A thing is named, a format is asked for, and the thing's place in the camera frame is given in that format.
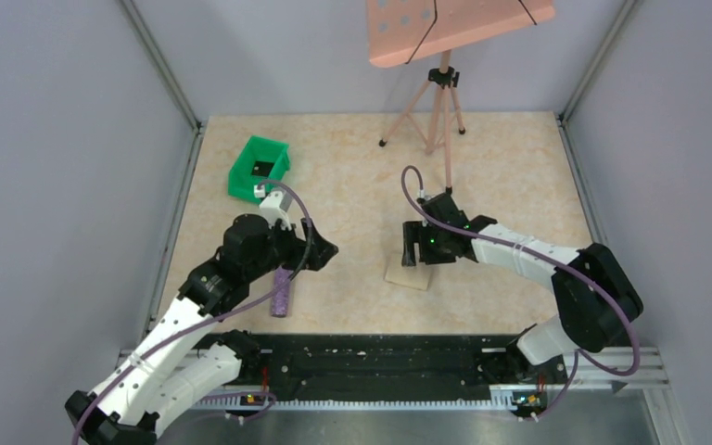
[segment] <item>purple cylindrical block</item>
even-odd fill
[[[277,287],[287,281],[293,271],[277,268],[274,272],[274,287]],[[290,284],[283,287],[272,297],[272,317],[287,317],[288,308],[290,307]]]

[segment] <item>pink board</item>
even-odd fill
[[[413,60],[469,45],[555,16],[553,0],[437,0],[438,21]],[[370,62],[389,68],[408,61],[435,17],[433,0],[366,0]]]

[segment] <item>purple object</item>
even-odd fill
[[[299,204],[299,208],[301,209],[301,212],[304,213],[304,218],[307,220],[307,246],[308,248],[312,247],[312,218],[310,217],[310,213],[307,211],[307,207],[304,206],[304,202],[301,200],[299,195],[296,194],[296,192],[293,191],[292,188],[288,187],[287,185],[275,181],[274,179],[264,179],[261,181],[261,183],[267,183],[267,184],[274,184],[277,187],[280,187],[284,189],[290,196],[293,197],[294,200],[296,200],[296,203]],[[173,334],[170,337],[165,338],[164,340],[160,341],[160,343],[157,343],[156,345],[152,346],[149,350],[146,351],[143,355],[140,356],[140,359],[142,361],[145,361],[155,353],[157,353],[158,350],[161,350],[162,348],[165,348],[166,346],[170,345],[172,342],[176,341],[177,339],[183,337],[183,336],[188,336],[189,334],[192,334],[193,332],[197,331],[198,329],[202,327],[206,327],[210,324],[215,324],[219,323],[222,320],[227,320],[228,318],[231,318],[233,316],[238,315],[239,313],[249,311],[250,309],[254,308],[255,306],[258,306],[259,304],[263,303],[270,297],[273,297],[274,295],[277,295],[277,291],[280,289],[274,288],[270,290],[269,292],[266,293],[266,295],[260,297],[259,299],[256,299],[254,301],[251,301],[247,304],[244,304],[242,306],[239,306],[235,309],[233,309],[230,312],[222,313],[220,315],[217,315],[214,318],[206,318],[200,323],[193,324],[185,329],[182,329],[181,331]],[[88,420],[89,416],[91,416],[91,413],[94,412],[96,407],[99,405],[99,403],[105,399],[105,397],[108,396],[110,392],[115,389],[119,383],[121,383],[124,379],[127,378],[127,376],[134,370],[134,366],[128,364],[126,368],[124,368],[123,372],[119,375],[116,375],[116,378],[113,379],[112,382],[108,383],[108,385],[102,389],[102,392],[99,393],[96,397],[94,397],[94,400],[89,403],[88,408],[83,411],[83,414],[81,414],[81,418],[78,419],[78,422],[75,424],[75,433],[72,435],[72,441],[71,445],[78,445],[78,439],[80,438],[81,434],[83,433],[83,425],[85,425],[86,421]]]
[[[274,287],[282,285],[285,281],[290,278],[293,271],[288,269],[283,269],[282,267],[277,268],[274,272]],[[290,306],[290,284],[287,284],[283,288],[274,294],[272,297],[272,317],[287,317],[287,310]]]

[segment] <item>tripod leg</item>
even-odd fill
[[[449,95],[451,88],[443,90],[443,150],[446,162],[446,193],[451,195],[451,120],[449,119]]]
[[[405,110],[398,116],[398,118],[394,121],[394,123],[391,124],[391,127],[389,127],[388,131],[381,137],[380,142],[378,144],[380,146],[385,146],[386,143],[388,142],[388,139],[394,134],[394,132],[397,131],[397,129],[400,127],[400,124],[402,123],[402,120],[407,118],[409,114],[411,114],[411,111],[413,111],[413,107],[416,106],[416,102],[419,101],[420,98],[422,98],[422,95],[425,93],[427,87],[430,85],[430,81],[425,81],[422,84],[422,87],[419,88],[419,91],[416,92],[416,95],[413,97],[411,100],[411,103],[408,104],[408,107],[405,107]]]
[[[425,152],[429,155],[436,149],[436,133],[438,132],[438,115],[440,114],[440,99],[443,96],[443,88],[435,89],[435,100],[432,104],[432,115],[430,116],[430,126],[427,133],[427,149]]]
[[[454,114],[457,116],[457,129],[460,131],[460,134],[465,134],[463,111],[460,109],[460,97],[457,96],[457,88],[452,88],[450,91],[451,101],[454,102]]]

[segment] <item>pink tablet on tripod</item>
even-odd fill
[[[553,0],[366,0],[366,4],[373,65],[390,68],[440,53],[438,68],[429,72],[411,103],[378,144],[385,146],[400,123],[408,119],[425,142],[427,154],[444,147],[446,191],[451,193],[450,130],[454,118],[460,134],[465,134],[457,95],[460,73],[449,66],[452,49],[552,19]],[[425,134],[411,113],[432,83],[439,88]],[[454,117],[450,119],[451,107]],[[439,114],[443,114],[444,126],[440,139]]]

